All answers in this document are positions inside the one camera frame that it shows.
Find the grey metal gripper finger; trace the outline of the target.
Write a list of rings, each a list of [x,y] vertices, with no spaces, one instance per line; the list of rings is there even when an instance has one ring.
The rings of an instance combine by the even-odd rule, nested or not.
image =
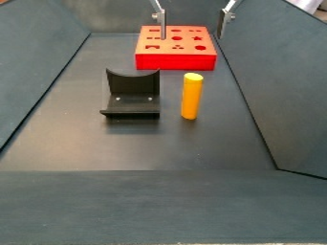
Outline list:
[[[241,0],[228,0],[227,5],[220,10],[220,18],[217,25],[217,38],[223,38],[225,25],[235,18],[233,10],[237,8]]]
[[[159,0],[149,0],[151,5],[155,9],[152,13],[152,19],[157,21],[161,27],[161,40],[165,40],[165,10],[161,7]]]

